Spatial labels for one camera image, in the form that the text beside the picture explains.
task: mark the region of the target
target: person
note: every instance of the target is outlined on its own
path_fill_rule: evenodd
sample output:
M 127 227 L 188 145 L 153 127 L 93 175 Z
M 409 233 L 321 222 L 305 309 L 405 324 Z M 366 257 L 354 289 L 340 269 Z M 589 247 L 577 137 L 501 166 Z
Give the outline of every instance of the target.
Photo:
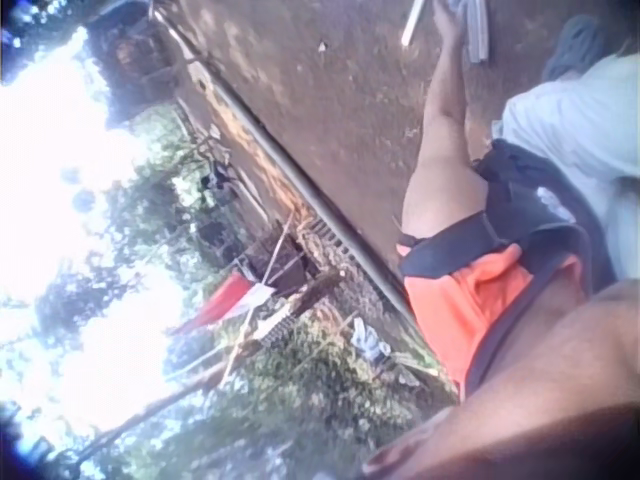
M 224 190 L 225 185 L 230 185 L 236 179 L 229 175 L 228 168 L 219 160 L 212 160 L 211 172 L 200 178 L 200 186 L 203 190 Z
M 640 56 L 605 56 L 605 43 L 595 18 L 569 20 L 542 84 L 507 102 L 496 133 L 558 167 L 602 225 L 618 278 L 638 278 Z
M 442 0 L 434 18 L 442 51 L 398 250 L 418 327 L 461 403 L 359 478 L 640 478 L 640 285 L 616 283 L 606 247 L 593 248 L 597 225 L 551 211 L 519 175 L 533 170 L 512 167 L 548 159 L 503 139 L 472 165 L 463 26 Z

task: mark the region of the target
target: leg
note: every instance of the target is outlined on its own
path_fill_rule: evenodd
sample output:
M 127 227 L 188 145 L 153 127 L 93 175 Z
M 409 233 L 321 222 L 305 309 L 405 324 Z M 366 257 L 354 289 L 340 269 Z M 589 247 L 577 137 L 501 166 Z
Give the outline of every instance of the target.
M 469 161 L 464 133 L 462 29 L 440 1 L 434 3 L 443 46 L 424 111 L 418 164 L 404 200 L 402 230 L 427 238 L 484 209 L 486 182 Z

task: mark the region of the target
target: thigh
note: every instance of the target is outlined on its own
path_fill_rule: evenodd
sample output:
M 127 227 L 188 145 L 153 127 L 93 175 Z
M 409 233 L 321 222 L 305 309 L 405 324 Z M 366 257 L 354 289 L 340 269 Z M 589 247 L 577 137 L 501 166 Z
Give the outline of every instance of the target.
M 486 205 L 487 182 L 471 167 L 464 130 L 446 119 L 425 125 L 402 212 L 403 233 L 428 238 Z

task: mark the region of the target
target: white object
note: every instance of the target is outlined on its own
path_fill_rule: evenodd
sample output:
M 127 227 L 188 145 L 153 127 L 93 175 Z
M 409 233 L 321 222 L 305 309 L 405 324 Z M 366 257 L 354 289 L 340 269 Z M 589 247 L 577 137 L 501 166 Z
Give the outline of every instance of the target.
M 275 291 L 275 288 L 267 287 L 261 283 L 256 283 L 233 307 L 231 307 L 221 320 L 237 317 L 249 310 L 258 308 L 271 298 Z
M 354 332 L 351 344 L 362 353 L 368 361 L 373 362 L 380 356 L 389 356 L 391 347 L 378 339 L 378 334 L 369 325 L 365 325 L 360 317 L 353 320 Z
M 468 0 L 467 36 L 469 60 L 481 63 L 489 60 L 489 21 L 485 0 Z
M 509 102 L 501 137 L 548 158 L 602 223 L 619 278 L 640 277 L 638 196 L 618 179 L 640 179 L 640 56 L 610 56 L 582 77 L 544 83 Z
M 411 43 L 411 39 L 413 38 L 413 32 L 416 29 L 416 25 L 418 24 L 418 20 L 420 19 L 420 14 L 422 13 L 422 9 L 424 8 L 425 0 L 414 0 L 413 5 L 411 6 L 411 10 L 409 11 L 409 18 L 407 19 L 407 25 L 404 28 L 404 32 L 402 33 L 402 39 L 400 42 L 403 47 L 408 47 Z

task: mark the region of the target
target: debris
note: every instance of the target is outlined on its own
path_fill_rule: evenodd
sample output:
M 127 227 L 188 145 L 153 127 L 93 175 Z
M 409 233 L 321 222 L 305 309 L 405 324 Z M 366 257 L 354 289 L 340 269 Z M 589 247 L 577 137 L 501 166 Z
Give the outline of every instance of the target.
M 351 345 L 362 354 L 362 356 L 372 363 L 378 365 L 391 353 L 389 344 L 378 339 L 378 333 L 370 325 L 365 325 L 360 317 L 353 320 L 353 336 Z
M 211 124 L 211 127 L 209 128 L 209 133 L 211 134 L 211 136 L 220 141 L 220 139 L 222 138 L 222 135 L 220 134 L 220 129 L 214 125 L 213 123 Z
M 422 9 L 424 8 L 424 3 L 425 0 L 413 1 L 413 5 L 411 6 L 411 10 L 409 11 L 407 25 L 404 28 L 404 32 L 402 34 L 401 43 L 403 47 L 408 47 L 411 43 L 411 38 L 413 38 L 413 32 L 416 29 L 418 20 L 420 19 L 420 14 L 422 13 Z

